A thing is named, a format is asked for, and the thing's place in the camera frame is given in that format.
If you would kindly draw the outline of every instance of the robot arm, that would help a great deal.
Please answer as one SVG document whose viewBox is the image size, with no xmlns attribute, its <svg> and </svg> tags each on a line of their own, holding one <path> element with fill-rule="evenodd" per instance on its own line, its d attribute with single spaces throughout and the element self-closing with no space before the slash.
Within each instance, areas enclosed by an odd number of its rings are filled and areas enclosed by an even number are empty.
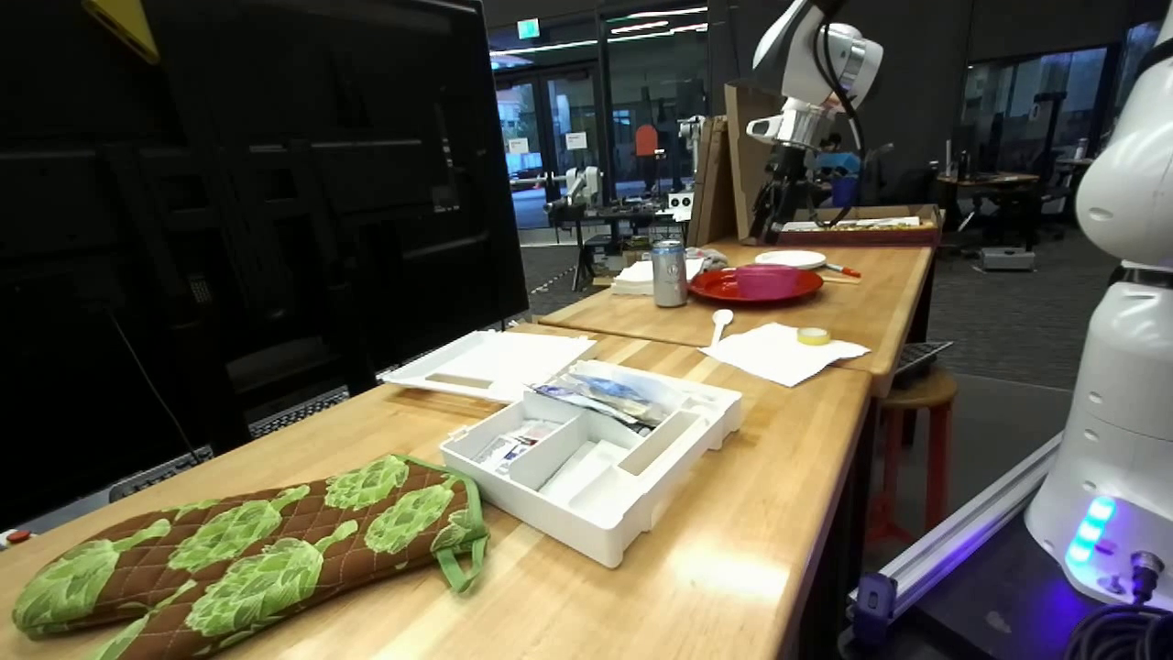
<svg viewBox="0 0 1173 660">
<path fill-rule="evenodd" d="M 744 133 L 769 143 L 767 185 L 754 199 L 752 236 L 775 241 L 778 227 L 794 220 L 809 200 L 808 150 L 828 114 L 855 114 L 869 95 L 885 48 L 866 42 L 855 27 L 828 23 L 846 0 L 793 0 L 793 7 L 764 33 L 754 65 L 780 53 L 784 106 L 775 117 L 754 117 Z"/>
<path fill-rule="evenodd" d="M 780 53 L 784 106 L 749 120 L 759 143 L 809 150 L 826 114 L 857 106 L 885 61 L 885 48 L 846 23 L 828 23 L 846 0 L 794 0 L 759 42 L 754 68 Z"/>
</svg>

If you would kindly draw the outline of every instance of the person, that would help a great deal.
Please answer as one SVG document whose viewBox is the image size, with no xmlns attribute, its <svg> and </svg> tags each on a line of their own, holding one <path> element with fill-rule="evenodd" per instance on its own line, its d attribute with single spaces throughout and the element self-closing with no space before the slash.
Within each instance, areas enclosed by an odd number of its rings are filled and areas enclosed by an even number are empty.
<svg viewBox="0 0 1173 660">
<path fill-rule="evenodd" d="M 832 207 L 855 207 L 857 200 L 857 175 L 866 170 L 866 156 L 844 145 L 838 133 L 828 133 L 822 141 L 817 172 L 826 185 L 832 185 Z"/>
<path fill-rule="evenodd" d="M 634 127 L 634 161 L 644 175 L 644 194 L 657 187 L 657 170 L 660 170 L 660 127 L 657 123 L 639 123 Z"/>
</svg>

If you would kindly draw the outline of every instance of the chair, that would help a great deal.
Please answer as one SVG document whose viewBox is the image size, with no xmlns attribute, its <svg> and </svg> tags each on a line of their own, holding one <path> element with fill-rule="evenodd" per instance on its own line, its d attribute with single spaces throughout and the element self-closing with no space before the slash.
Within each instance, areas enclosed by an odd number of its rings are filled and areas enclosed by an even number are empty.
<svg viewBox="0 0 1173 660">
<path fill-rule="evenodd" d="M 925 528 L 945 522 L 948 510 L 948 440 L 953 440 L 957 383 L 948 372 L 932 365 L 925 379 L 896 390 L 880 402 L 880 488 L 869 512 L 869 543 L 914 543 L 915 533 L 899 524 L 899 488 L 904 461 L 904 434 L 915 430 L 915 413 L 926 409 L 926 480 L 925 480 Z"/>
</svg>

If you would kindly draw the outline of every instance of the paper sheet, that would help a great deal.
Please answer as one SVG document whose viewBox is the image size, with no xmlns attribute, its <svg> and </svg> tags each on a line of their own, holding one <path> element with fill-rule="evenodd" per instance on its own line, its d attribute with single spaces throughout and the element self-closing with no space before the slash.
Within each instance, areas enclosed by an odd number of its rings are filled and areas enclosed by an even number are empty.
<svg viewBox="0 0 1173 660">
<path fill-rule="evenodd" d="M 721 336 L 705 353 L 717 364 L 731 364 L 754 379 L 794 390 L 808 379 L 822 373 L 826 365 L 838 358 L 857 358 L 869 348 L 849 340 L 802 343 L 794 328 L 767 321 L 749 335 Z"/>
<path fill-rule="evenodd" d="M 591 353 L 587 336 L 474 331 L 379 383 L 514 402 Z"/>
</svg>

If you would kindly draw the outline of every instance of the red plate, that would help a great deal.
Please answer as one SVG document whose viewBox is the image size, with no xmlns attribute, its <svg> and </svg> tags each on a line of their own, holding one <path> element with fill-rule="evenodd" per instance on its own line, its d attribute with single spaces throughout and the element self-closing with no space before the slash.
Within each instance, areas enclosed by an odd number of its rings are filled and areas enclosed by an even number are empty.
<svg viewBox="0 0 1173 660">
<path fill-rule="evenodd" d="M 693 296 L 717 303 L 778 303 L 815 296 L 822 288 L 822 276 L 780 264 L 744 264 L 731 270 L 700 270 L 689 288 Z"/>
</svg>

